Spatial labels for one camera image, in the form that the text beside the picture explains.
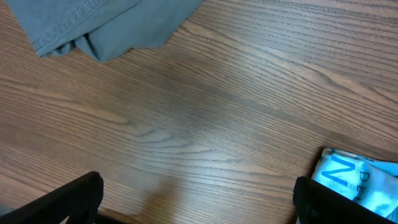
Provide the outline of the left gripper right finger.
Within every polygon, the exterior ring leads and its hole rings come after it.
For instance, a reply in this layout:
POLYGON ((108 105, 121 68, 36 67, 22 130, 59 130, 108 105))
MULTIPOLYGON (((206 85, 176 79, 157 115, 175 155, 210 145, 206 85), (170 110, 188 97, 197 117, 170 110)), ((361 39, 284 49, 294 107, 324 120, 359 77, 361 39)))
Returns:
POLYGON ((394 224, 307 177, 298 177, 293 204, 301 224, 394 224))

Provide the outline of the light blue printed t-shirt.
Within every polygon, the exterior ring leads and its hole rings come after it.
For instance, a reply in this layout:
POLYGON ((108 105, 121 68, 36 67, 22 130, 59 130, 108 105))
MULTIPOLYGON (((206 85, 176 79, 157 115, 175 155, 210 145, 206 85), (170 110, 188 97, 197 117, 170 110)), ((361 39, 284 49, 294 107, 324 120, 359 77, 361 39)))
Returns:
POLYGON ((323 150, 312 179, 397 223, 397 163, 323 150))

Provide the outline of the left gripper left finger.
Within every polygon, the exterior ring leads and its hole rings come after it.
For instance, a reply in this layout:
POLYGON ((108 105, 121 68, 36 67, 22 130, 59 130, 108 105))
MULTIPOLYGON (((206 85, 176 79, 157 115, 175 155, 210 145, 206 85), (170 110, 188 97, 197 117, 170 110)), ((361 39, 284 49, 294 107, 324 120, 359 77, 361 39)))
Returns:
POLYGON ((103 199, 104 181, 89 172, 23 207, 1 216, 2 224, 94 223, 103 199))

